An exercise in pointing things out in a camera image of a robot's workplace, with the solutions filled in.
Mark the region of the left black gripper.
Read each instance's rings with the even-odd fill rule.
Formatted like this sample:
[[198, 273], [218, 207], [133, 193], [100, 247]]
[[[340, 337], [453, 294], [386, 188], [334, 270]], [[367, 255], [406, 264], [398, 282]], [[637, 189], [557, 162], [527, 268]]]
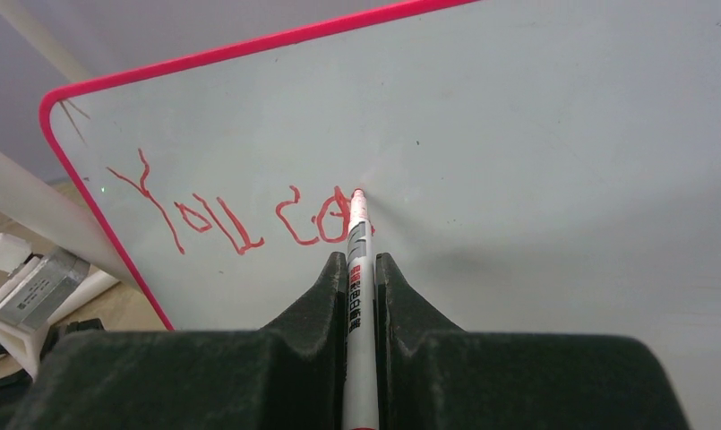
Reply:
[[[39, 357], [46, 357], [66, 335], [79, 331], [104, 331], [99, 318], [60, 324], [49, 329]], [[0, 378], [0, 429], [5, 429], [32, 384], [32, 377], [21, 369]]]

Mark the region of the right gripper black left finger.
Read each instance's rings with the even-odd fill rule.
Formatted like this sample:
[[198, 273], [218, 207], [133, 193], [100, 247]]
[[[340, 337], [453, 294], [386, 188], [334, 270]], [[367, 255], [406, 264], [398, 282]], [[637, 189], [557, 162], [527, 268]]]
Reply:
[[255, 331], [66, 335], [12, 429], [336, 429], [346, 259]]

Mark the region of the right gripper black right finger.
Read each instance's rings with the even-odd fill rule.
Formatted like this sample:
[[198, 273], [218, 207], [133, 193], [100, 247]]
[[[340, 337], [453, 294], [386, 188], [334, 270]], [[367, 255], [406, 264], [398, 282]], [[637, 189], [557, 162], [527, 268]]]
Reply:
[[386, 429], [686, 429], [656, 356], [614, 335], [465, 331], [376, 259]]

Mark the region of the white red marker pen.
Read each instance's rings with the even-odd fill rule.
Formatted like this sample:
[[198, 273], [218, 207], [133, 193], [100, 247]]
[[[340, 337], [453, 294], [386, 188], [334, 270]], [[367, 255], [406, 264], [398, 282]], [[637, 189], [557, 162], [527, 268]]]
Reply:
[[372, 225], [361, 189], [356, 189], [350, 200], [347, 260], [347, 349], [341, 427], [378, 429]]

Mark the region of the pink framed whiteboard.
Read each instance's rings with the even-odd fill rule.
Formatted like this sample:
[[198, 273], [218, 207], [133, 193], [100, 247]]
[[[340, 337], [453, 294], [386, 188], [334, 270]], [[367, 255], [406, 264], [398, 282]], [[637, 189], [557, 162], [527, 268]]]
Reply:
[[721, 429], [721, 1], [415, 1], [53, 90], [167, 327], [262, 327], [347, 248], [470, 331], [647, 344]]

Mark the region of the white PVC pipe frame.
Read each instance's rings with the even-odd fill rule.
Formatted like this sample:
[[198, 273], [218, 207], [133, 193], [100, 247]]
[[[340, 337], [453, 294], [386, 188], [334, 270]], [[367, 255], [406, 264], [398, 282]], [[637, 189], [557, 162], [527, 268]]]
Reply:
[[95, 77], [21, 1], [0, 1], [0, 212], [133, 287], [94, 217], [41, 179], [55, 162], [38, 126], [44, 86]]

